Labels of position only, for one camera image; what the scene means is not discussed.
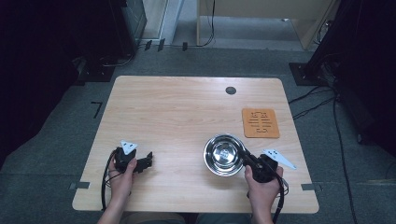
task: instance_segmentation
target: black circular grommet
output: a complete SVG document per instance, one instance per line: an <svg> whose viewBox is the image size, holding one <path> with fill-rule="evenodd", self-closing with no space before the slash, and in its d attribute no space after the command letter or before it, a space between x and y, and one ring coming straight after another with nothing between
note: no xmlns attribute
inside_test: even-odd
<svg viewBox="0 0 396 224"><path fill-rule="evenodd" d="M227 93L230 94L230 95L234 95L234 94L236 93L236 88L234 88L234 87L227 87L227 88L225 89L225 92L227 92Z"/></svg>

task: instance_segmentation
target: hand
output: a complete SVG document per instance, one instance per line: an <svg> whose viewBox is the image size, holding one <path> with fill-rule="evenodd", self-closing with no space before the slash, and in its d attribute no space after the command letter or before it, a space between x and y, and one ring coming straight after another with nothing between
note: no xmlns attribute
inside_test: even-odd
<svg viewBox="0 0 396 224"><path fill-rule="evenodd" d="M282 177L283 168L278 166L276 173ZM253 171L248 165L245 169L245 179L248 184L249 200L254 221L257 223L272 223L271 207L280 188L277 179L275 178L268 183L259 183L253 179Z"/></svg>
<svg viewBox="0 0 396 224"><path fill-rule="evenodd" d="M131 194L132 184L134 183L134 168L137 160L133 158L125 170L120 174L114 165L114 156L108 165L108 177L110 178L111 199L106 211L102 214L98 223L120 223L120 219Z"/></svg>

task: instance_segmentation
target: cork coaster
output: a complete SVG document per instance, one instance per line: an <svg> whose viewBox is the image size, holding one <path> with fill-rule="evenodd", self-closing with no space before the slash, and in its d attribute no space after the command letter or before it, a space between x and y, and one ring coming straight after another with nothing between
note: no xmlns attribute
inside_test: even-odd
<svg viewBox="0 0 396 224"><path fill-rule="evenodd" d="M273 109L242 109L245 137L278 138L279 129Z"/></svg>

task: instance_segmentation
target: stainless steel bowl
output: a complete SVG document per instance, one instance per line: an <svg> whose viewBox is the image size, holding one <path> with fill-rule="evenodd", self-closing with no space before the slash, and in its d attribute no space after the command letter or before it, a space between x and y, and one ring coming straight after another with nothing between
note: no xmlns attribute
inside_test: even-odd
<svg viewBox="0 0 396 224"><path fill-rule="evenodd" d="M238 150L245 150L245 147L235 136L228 133L214 136L205 146L204 160L207 168L221 176L238 173L243 166Z"/></svg>

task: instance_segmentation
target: gray carpet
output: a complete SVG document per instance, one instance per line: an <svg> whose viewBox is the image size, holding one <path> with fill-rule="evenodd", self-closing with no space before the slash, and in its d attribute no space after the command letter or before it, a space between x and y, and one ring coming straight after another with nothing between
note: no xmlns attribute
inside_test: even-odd
<svg viewBox="0 0 396 224"><path fill-rule="evenodd" d="M75 192L69 185L80 179L117 76L278 77L291 100L312 87L297 87L288 63L306 63L311 56L309 51L268 49L140 49L133 61L116 68L111 82L71 87L41 132L7 157L0 173L0 223L98 220L101 212L72 208ZM330 97L331 91L313 94L291 104L291 112L295 115ZM98 105L92 102L104 103L97 118ZM395 185L370 180L396 178L395 159L375 145L359 145L344 107L337 103L335 111L358 222L394 223ZM295 120L295 125L320 208L313 215L281 214L278 223L353 223L332 102Z"/></svg>

